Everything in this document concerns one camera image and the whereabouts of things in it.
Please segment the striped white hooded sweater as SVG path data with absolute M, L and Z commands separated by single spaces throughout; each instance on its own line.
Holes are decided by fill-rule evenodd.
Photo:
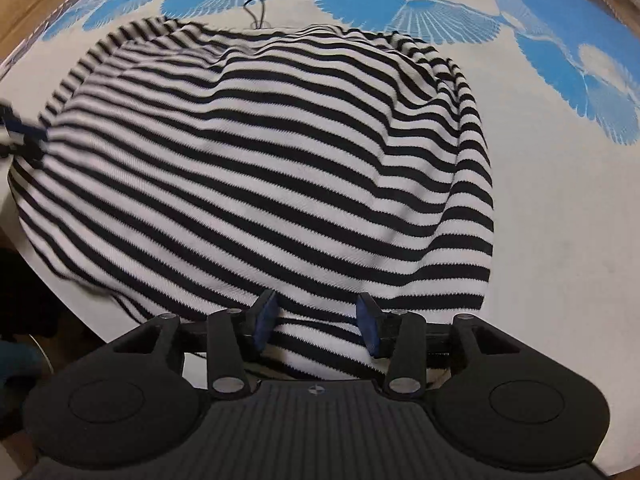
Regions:
M 145 18 L 98 41 L 8 174 L 58 278 L 143 322 L 279 314 L 262 377 L 379 378 L 356 302 L 477 310 L 494 244 L 487 144 L 457 64 L 337 25 L 229 30 Z

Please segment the blue white patterned bedsheet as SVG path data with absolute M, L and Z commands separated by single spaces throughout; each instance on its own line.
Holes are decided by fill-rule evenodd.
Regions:
M 216 29 L 337 25 L 399 32 L 462 71 L 487 144 L 494 201 L 490 275 L 471 313 L 598 387 L 607 474 L 639 463 L 639 41 L 589 0 L 78 0 L 1 62 L 1 96 L 40 122 L 96 43 L 145 18 Z M 27 262 L 96 334 L 142 324 L 53 274 L 21 227 L 1 167 L 2 220 Z

